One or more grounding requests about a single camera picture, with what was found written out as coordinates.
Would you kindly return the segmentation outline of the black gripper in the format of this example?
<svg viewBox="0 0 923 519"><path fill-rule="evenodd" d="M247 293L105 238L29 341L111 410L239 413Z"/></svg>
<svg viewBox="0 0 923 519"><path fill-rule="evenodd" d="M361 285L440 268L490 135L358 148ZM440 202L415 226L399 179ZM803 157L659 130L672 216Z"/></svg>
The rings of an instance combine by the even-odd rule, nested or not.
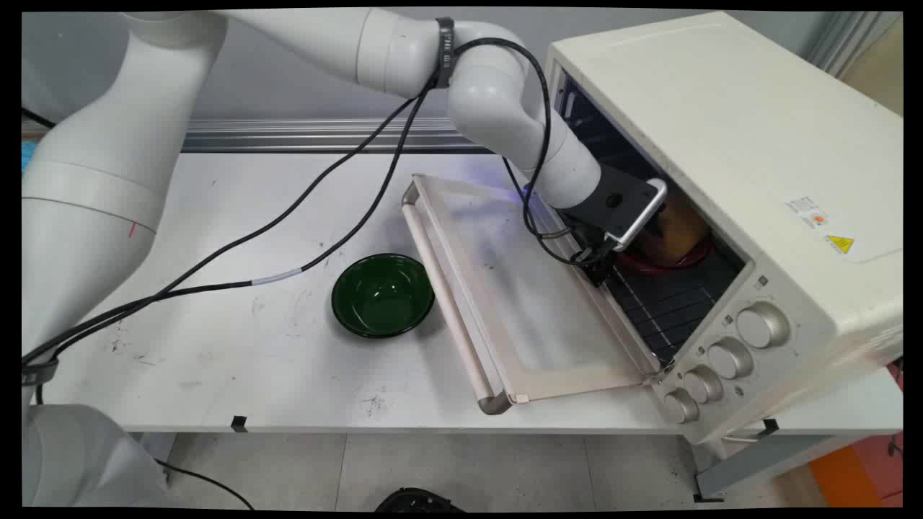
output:
<svg viewBox="0 0 923 519"><path fill-rule="evenodd" d="M590 224L570 217L571 236L576 240L580 250L570 256L571 262L583 263L583 271L589 283L601 287L614 275L616 252L612 240L606 234Z"/></svg>

